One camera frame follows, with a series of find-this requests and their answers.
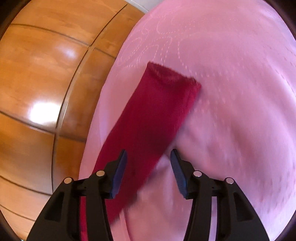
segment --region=red sock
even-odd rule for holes
[[[135,92],[109,133],[94,172],[118,158],[122,149],[128,162],[119,193],[106,200],[110,224],[119,216],[152,173],[173,141],[201,85],[161,65],[149,62]],[[85,198],[81,199],[81,235],[87,241]]]

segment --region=white wall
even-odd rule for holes
[[[163,0],[125,0],[125,1],[133,5],[134,7],[138,8],[142,12],[147,13],[156,5],[161,3]]]

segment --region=red cloth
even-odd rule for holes
[[[135,197],[158,160],[173,141],[201,85],[161,65],[149,62],[135,92],[109,133],[93,173],[118,158],[122,149],[128,162],[118,195],[106,200],[110,224]],[[85,198],[81,200],[82,241],[87,241]]]

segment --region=pink fabric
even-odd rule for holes
[[[146,183],[159,159],[174,140],[201,85],[194,78],[149,62],[135,92],[109,133],[93,173],[103,170],[126,150],[128,162],[119,193],[105,200],[109,223],[119,217]],[[81,240],[87,241],[86,198],[81,198]]]
[[[134,203],[112,225],[114,240],[182,241],[191,201],[169,163],[176,147],[212,178],[233,177],[271,241],[296,210],[296,42],[262,0],[165,0],[124,43],[104,85],[83,156],[88,177],[148,61],[193,76],[198,101]],[[213,205],[210,241],[215,240]]]

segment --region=sock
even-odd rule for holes
[[[201,85],[169,68],[148,62],[147,68],[121,116],[109,133],[93,173],[118,158],[122,149],[128,162],[119,193],[105,200],[109,223],[135,197],[192,108]],[[81,240],[88,241],[86,200],[80,206]]]

